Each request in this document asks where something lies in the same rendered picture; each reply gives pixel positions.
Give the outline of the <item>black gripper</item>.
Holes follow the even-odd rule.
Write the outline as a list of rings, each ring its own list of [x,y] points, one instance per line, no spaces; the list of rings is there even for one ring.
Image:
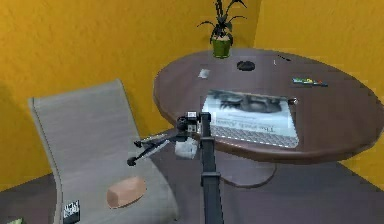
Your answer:
[[[176,140],[178,142],[184,142],[189,137],[188,132],[188,119],[185,116],[181,116],[177,119],[176,128],[178,133],[176,135]],[[175,135],[169,134],[158,134],[149,136],[147,138],[137,140],[134,142],[134,145],[138,148],[143,148],[144,151],[141,152],[138,156],[130,157],[127,160],[128,166],[135,166],[136,161],[149,157],[150,155],[158,152],[160,149],[164,148],[170,141],[175,140]]]

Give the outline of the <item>pale grey crumpled lump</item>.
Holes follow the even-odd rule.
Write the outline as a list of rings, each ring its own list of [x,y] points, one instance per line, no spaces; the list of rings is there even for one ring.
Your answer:
[[[188,137],[184,142],[175,144],[175,154],[184,159],[193,159],[198,149],[198,142]]]

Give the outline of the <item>black and white box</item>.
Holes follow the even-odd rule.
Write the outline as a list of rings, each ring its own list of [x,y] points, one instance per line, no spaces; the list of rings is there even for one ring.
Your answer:
[[[80,202],[73,201],[64,206],[63,224],[76,224],[80,221]]]

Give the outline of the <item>grey newspaper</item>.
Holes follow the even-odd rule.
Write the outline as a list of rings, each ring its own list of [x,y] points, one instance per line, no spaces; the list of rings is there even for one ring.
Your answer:
[[[290,105],[295,98],[228,90],[209,90],[202,112],[211,114],[214,136],[296,148],[299,137]]]

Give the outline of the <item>small black round dish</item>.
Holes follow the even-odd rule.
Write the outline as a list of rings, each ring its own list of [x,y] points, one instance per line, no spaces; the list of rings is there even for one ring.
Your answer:
[[[252,61],[239,61],[237,69],[241,71],[252,71],[255,69],[255,64]]]

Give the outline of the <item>house plant in green pot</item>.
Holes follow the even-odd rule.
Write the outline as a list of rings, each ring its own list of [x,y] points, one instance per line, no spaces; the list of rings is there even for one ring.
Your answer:
[[[215,0],[216,22],[205,20],[198,24],[198,26],[210,24],[213,27],[209,43],[212,46],[212,55],[215,58],[225,59],[230,56],[230,49],[234,42],[232,21],[236,18],[245,19],[245,16],[242,15],[229,17],[229,11],[234,4],[241,4],[246,8],[243,0],[231,0],[226,8],[223,7],[222,0]]]

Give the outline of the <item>round brown table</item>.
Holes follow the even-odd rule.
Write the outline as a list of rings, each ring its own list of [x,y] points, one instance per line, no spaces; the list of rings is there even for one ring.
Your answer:
[[[282,55],[292,61],[278,57]],[[252,61],[255,69],[237,69]],[[210,71],[199,78],[202,69]],[[293,84],[292,78],[311,78],[328,87]],[[285,52],[234,48],[226,59],[210,51],[172,61],[154,79],[153,99],[169,122],[187,111],[198,111],[210,89],[287,96],[297,99],[292,113],[299,137],[294,149],[219,138],[218,170],[236,187],[269,182],[280,164],[317,164],[351,158],[375,145],[384,133],[384,105],[364,84],[322,62]]]

